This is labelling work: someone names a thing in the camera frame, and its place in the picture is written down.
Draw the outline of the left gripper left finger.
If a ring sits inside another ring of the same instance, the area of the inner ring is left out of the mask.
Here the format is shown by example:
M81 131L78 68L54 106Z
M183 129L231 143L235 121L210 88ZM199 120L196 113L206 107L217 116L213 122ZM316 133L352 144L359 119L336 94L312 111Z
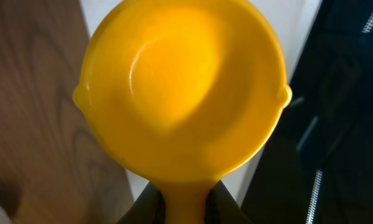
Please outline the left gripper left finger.
M166 207L162 194L148 183L132 207L116 224L164 224Z

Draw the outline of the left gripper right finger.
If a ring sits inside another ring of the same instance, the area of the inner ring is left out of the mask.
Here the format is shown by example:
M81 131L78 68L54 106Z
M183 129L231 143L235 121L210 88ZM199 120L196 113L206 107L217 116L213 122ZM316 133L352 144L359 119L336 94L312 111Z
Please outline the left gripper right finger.
M205 201L205 224L252 224L220 180Z

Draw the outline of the yellow measuring scoop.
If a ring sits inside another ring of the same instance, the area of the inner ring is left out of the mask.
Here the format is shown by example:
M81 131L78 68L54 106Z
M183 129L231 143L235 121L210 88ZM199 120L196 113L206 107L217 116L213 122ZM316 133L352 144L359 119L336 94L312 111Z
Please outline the yellow measuring scoop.
M94 32L73 100L117 163L203 223L216 183L268 141L292 91L279 40L246 0L122 1Z

